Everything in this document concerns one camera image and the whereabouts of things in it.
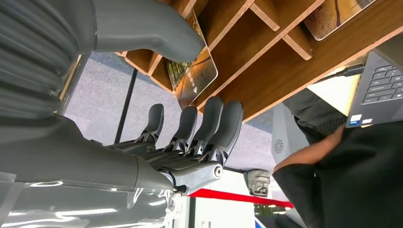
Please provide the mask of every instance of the cable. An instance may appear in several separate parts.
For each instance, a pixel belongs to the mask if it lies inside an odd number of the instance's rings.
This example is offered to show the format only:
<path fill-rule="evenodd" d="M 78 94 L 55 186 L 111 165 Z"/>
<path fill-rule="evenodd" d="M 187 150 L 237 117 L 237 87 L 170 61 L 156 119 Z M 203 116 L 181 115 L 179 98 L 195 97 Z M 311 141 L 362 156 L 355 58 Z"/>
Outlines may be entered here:
<path fill-rule="evenodd" d="M 337 73 L 335 73 L 333 75 L 330 75 L 330 76 L 327 76 L 327 77 L 324 77 L 324 78 L 320 79 L 319 81 L 315 82 L 314 84 L 326 81 L 326 80 L 328 80 L 330 78 L 333 78 L 333 77 L 339 77 L 339 76 L 349 77 L 349 76 L 359 75 L 359 74 L 362 74 L 364 72 L 364 69 L 365 69 L 364 64 L 358 64 L 358 65 L 354 65 L 354 66 L 349 66 L 349 67 L 347 67 L 346 69 L 344 69 L 344 70 L 342 70 L 340 72 L 337 72 Z"/>

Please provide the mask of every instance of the red barrier tape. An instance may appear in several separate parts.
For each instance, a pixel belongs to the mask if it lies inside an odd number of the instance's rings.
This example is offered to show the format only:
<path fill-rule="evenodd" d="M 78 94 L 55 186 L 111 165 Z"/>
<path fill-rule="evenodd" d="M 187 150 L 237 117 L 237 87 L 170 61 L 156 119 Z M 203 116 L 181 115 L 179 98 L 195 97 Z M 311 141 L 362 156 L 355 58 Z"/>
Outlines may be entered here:
<path fill-rule="evenodd" d="M 292 203 L 278 201 L 274 199 L 261 198 L 256 196 L 245 196 L 234 193 L 222 192 L 222 191 L 214 191 L 209 189 L 200 189 L 197 192 L 190 195 L 191 197 L 202 197 L 202 198 L 210 198 L 210 199 L 219 199 L 219 200 L 234 200 L 241 202 L 251 202 L 258 203 L 264 205 L 276 205 L 278 207 L 289 207 L 294 208 Z"/>

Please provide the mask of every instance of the black clothing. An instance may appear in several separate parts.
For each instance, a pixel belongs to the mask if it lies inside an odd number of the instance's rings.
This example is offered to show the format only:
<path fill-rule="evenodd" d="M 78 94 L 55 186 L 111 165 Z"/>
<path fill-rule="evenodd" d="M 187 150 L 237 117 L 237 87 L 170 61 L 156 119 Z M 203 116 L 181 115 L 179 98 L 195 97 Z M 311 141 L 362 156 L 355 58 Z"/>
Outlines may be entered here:
<path fill-rule="evenodd" d="M 273 177 L 309 228 L 403 228 L 403 122 L 345 129 L 318 164 Z"/>

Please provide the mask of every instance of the keyboard key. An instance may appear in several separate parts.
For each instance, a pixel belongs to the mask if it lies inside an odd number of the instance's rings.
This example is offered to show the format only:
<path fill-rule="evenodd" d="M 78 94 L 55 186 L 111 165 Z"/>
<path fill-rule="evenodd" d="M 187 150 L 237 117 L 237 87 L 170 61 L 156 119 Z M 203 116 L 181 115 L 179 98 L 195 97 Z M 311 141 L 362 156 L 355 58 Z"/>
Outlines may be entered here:
<path fill-rule="evenodd" d="M 392 98 L 392 95 L 380 96 L 378 101 L 387 101 Z"/>
<path fill-rule="evenodd" d="M 400 72 L 400 70 L 395 69 L 395 70 L 390 70 L 388 72 L 386 72 L 386 77 L 393 77 L 396 75 L 401 75 L 402 73 Z"/>
<path fill-rule="evenodd" d="M 395 98 L 403 98 L 403 93 L 395 94 L 395 95 L 393 95 L 392 98 L 393 99 L 395 99 Z"/>
<path fill-rule="evenodd" d="M 395 92 L 396 92 L 396 89 L 389 89 L 389 90 L 379 91 L 379 92 L 375 92 L 375 93 L 368 93 L 365 95 L 365 98 L 389 95 L 389 94 L 394 94 Z"/>
<path fill-rule="evenodd" d="M 379 86 L 374 86 L 374 87 L 369 87 L 368 92 L 377 92 L 385 89 L 390 89 L 392 88 L 392 84 L 387 84 L 387 85 L 379 85 Z"/>
<path fill-rule="evenodd" d="M 383 66 L 383 67 L 377 68 L 375 70 L 375 72 L 387 71 L 387 70 L 391 70 L 391 69 L 393 69 L 392 66 Z"/>
<path fill-rule="evenodd" d="M 392 88 L 397 88 L 397 87 L 401 87 L 401 86 L 403 86 L 403 82 L 396 82 L 396 83 L 393 83 Z"/>
<path fill-rule="evenodd" d="M 378 79 L 371 82 L 369 86 L 380 86 L 389 83 L 389 78 Z"/>
<path fill-rule="evenodd" d="M 381 73 L 376 73 L 374 74 L 374 77 L 372 79 L 380 79 L 380 78 L 384 78 L 386 75 L 386 72 L 381 72 Z"/>
<path fill-rule="evenodd" d="M 403 81 L 403 75 L 391 78 L 391 82 L 401 82 L 401 81 Z"/>
<path fill-rule="evenodd" d="M 378 101 L 378 97 L 368 98 L 363 101 L 363 104 L 373 103 L 373 102 L 377 102 L 377 101 Z"/>

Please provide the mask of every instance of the reflective surface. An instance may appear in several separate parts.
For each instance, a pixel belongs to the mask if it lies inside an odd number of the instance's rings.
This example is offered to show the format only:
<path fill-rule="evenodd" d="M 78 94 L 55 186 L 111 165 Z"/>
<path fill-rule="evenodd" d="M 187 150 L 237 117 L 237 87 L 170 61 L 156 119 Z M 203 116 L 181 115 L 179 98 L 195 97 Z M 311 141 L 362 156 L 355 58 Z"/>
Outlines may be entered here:
<path fill-rule="evenodd" d="M 68 180 L 0 181 L 2 228 L 161 227 L 181 211 L 169 190 L 120 189 Z"/>

